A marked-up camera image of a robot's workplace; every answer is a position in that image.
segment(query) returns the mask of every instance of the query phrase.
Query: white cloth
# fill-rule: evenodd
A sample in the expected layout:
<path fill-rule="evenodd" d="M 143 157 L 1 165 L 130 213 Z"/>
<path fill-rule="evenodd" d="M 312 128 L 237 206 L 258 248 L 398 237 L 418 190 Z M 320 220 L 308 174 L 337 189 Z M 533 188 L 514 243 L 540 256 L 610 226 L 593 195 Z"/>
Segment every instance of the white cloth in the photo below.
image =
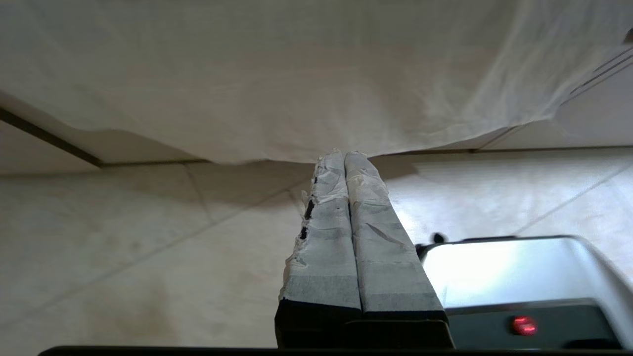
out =
<path fill-rule="evenodd" d="M 0 0 L 0 92 L 215 162 L 314 162 L 551 118 L 632 25 L 632 1 Z"/>

